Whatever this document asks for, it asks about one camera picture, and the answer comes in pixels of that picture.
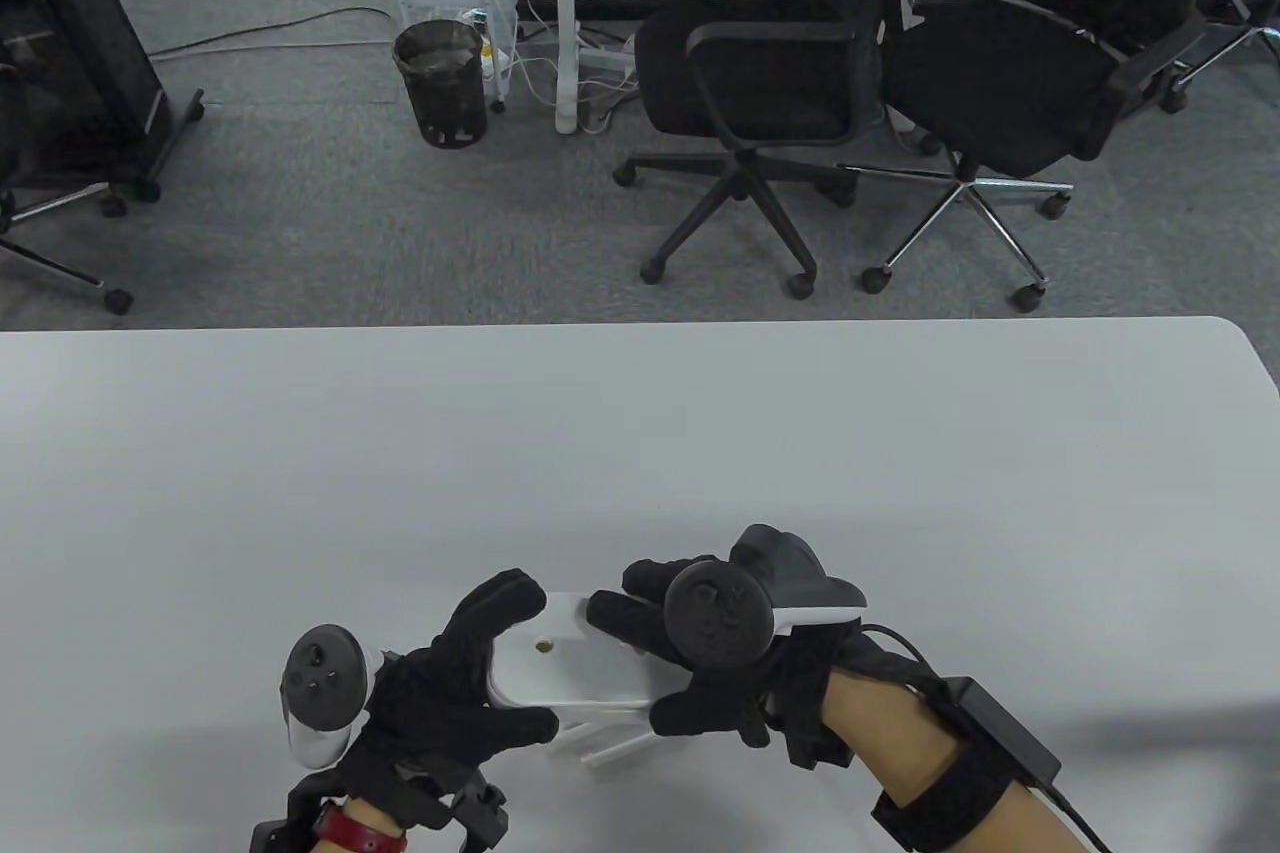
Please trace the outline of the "person's right hand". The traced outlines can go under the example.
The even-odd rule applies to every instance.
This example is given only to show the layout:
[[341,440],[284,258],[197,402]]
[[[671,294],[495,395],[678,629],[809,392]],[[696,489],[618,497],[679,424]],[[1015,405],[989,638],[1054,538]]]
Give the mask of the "person's right hand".
[[762,749],[781,734],[788,761],[805,770],[819,763],[846,768],[852,749],[822,720],[832,667],[850,625],[801,626],[772,642],[758,660],[736,670],[690,663],[669,638],[663,603],[686,567],[722,560],[713,555],[627,565],[622,587],[595,590],[588,599],[588,624],[646,654],[690,671],[685,690],[655,699],[648,712],[652,731],[663,738],[735,733]]

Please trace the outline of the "person's left hand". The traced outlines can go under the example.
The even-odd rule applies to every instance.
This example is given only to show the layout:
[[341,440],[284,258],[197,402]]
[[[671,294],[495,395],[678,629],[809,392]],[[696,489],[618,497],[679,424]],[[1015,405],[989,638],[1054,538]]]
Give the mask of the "person's left hand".
[[497,573],[460,601],[429,646],[394,660],[339,763],[347,794],[388,812],[403,771],[439,762],[447,775],[470,774],[504,752],[550,743],[559,730],[550,710],[500,708],[488,690],[495,639],[545,606],[526,571]]

